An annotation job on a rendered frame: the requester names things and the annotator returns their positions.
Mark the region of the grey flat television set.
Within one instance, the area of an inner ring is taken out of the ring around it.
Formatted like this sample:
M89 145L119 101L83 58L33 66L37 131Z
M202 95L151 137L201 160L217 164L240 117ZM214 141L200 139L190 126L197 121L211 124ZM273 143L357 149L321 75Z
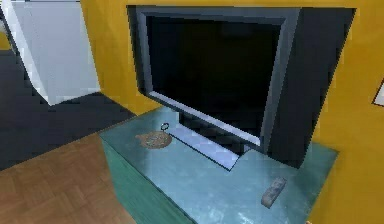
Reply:
M231 169L250 149L298 168L277 117L298 8L130 6L138 86L175 110L170 133Z

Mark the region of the teal glass-top television stand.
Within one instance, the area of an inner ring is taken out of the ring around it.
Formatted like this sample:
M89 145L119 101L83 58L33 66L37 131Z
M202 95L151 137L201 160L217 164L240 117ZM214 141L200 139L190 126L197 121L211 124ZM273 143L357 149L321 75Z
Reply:
M336 151L312 143L295 169L249 150L227 170L197 152L211 145L195 134L163 149L146 149L135 138L177 118L163 107L100 135L115 195L137 224L305 223ZM261 198L277 177L287 183L268 209Z

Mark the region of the grey remote control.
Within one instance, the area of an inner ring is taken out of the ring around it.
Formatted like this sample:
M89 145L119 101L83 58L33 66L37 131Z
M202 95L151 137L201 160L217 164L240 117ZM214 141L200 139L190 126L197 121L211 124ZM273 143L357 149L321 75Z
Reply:
M287 180L283 177L277 177L267 188L261 198L261 204L270 209L280 193L283 191Z

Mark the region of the brown round keychain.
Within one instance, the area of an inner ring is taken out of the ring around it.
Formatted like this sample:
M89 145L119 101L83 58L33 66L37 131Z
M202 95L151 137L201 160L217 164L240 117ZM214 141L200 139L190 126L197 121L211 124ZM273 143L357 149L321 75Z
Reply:
M135 138L147 149L162 149L172 142L172 136L166 132L169 128L168 123L163 123L159 131L150 131L148 133L136 135Z

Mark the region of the white framed wall picture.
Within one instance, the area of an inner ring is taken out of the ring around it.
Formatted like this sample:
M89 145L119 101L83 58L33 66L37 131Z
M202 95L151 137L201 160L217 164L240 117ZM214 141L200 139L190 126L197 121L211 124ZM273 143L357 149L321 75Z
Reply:
M384 79L381 81L372 103L384 107Z

